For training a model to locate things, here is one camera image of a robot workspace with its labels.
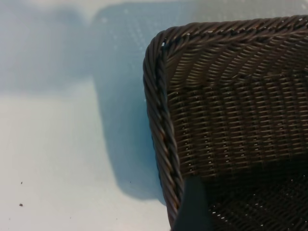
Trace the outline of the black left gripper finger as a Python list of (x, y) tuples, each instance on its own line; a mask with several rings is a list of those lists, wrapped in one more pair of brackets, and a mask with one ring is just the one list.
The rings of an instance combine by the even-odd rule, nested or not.
[(175, 221), (175, 230), (206, 231), (206, 208), (205, 188), (201, 179), (199, 177), (187, 178), (179, 213)]

